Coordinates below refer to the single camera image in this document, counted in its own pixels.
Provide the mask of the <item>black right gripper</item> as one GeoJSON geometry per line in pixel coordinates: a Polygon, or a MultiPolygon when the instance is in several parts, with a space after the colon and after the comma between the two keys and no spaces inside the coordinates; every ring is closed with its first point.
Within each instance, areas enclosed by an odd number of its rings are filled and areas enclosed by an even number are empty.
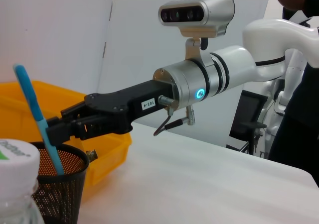
{"type": "Polygon", "coordinates": [[[159,96],[172,98],[172,84],[149,80],[117,92],[87,95],[85,102],[62,110],[61,118],[49,119],[46,134],[51,144],[63,144],[71,137],[87,140],[129,133],[133,121],[164,108],[159,96]],[[78,118],[86,107],[90,116],[78,118]]]}

